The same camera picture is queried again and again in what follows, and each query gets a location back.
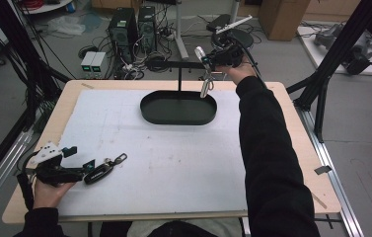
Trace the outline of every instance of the black sleeve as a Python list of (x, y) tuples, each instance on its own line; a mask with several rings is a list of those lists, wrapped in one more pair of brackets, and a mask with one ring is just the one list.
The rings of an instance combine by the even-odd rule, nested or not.
[(257, 77), (241, 81), (237, 94), (252, 235), (319, 236), (281, 106)]
[(60, 237), (65, 236), (57, 224), (58, 211), (56, 208), (37, 208), (25, 215), (25, 227), (15, 237)]

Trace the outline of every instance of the black tray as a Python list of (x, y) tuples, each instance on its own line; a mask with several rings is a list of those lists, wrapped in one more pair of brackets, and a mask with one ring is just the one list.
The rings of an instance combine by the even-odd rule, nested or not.
[(200, 98), (200, 92), (155, 91), (140, 102), (143, 117), (155, 124), (204, 125), (216, 116), (213, 97)]

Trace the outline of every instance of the human hand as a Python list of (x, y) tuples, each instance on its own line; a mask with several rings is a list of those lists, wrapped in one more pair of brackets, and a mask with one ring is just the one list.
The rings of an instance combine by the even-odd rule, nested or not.
[(35, 203), (33, 209), (41, 207), (57, 207), (66, 192), (68, 192), (68, 190), (74, 185), (75, 183), (66, 183), (59, 187), (54, 187), (37, 179), (35, 184)]
[(242, 62), (239, 66), (217, 66), (216, 71), (228, 74), (235, 85), (238, 85), (242, 81), (242, 79), (248, 76), (257, 76), (256, 71), (254, 70), (253, 66), (246, 56), (242, 58)]

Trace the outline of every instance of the floor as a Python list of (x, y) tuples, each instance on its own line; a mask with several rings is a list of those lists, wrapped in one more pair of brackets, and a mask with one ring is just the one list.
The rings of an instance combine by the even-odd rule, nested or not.
[[(41, 28), (47, 20), (62, 14), (66, 13), (55, 11), (38, 16), (34, 20)], [(78, 11), (72, 16), (85, 18), (86, 15), (89, 15), (88, 12)], [(211, 16), (204, 17), (207, 21), (211, 20)], [(184, 31), (190, 35), (204, 34), (202, 31), (204, 24), (195, 22), (201, 21), (199, 18), (184, 18)], [(258, 26), (257, 20), (251, 20), (250, 23)], [(44, 37), (77, 78), (83, 78), (78, 50), (92, 42), (98, 43), (99, 40), (95, 38), (105, 36), (109, 20), (105, 15), (101, 15), (101, 18), (90, 21), (90, 24), (88, 31), (79, 37), (58, 33)], [(287, 87), (315, 71), (314, 64), (299, 39), (270, 41), (261, 32), (255, 33), (254, 36), (255, 41), (260, 43), (255, 44), (252, 54), (259, 63), (265, 81), (279, 81)], [(209, 48), (208, 39), (185, 37), (184, 41), (191, 61), (196, 61), (193, 50), (197, 45)], [(174, 44), (171, 45), (171, 49), (172, 59), (178, 59), (180, 55)], [(46, 56), (53, 68), (71, 77), (49, 49), (46, 50)], [(173, 80), (177, 78), (177, 73), (177, 70), (166, 73), (147, 71), (142, 80)], [(197, 80), (202, 73), (200, 70), (192, 70), (190, 73), (184, 73), (184, 78)], [(292, 94), (292, 99), (296, 99), (299, 94), (300, 92)], [(24, 99), (25, 87), (10, 63), (0, 66), (0, 143), (25, 109)], [(329, 85), (324, 119), (324, 140), (364, 236), (372, 237), (372, 76), (343, 74), (333, 76)], [(22, 229), (21, 225), (7, 225), (1, 220), (2, 212), (16, 184), (15, 177), (10, 175), (0, 189), (0, 236), (10, 236)], [(333, 223), (332, 228), (325, 222), (318, 222), (318, 226), (322, 236), (346, 236), (339, 223)], [(94, 223), (93, 227), (95, 236), (98, 236), (100, 223)], [(63, 229), (70, 236), (87, 236), (86, 223), (64, 223)]]

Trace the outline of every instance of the computer tower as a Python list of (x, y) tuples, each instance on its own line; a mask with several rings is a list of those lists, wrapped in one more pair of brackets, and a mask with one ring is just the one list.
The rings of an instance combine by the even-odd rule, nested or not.
[(143, 6), (139, 8), (137, 25), (139, 29), (140, 49), (150, 53), (157, 50), (155, 7)]
[(117, 55), (126, 63), (135, 58), (134, 45), (138, 41), (137, 25), (133, 8), (116, 8), (108, 27), (112, 45), (116, 46)]

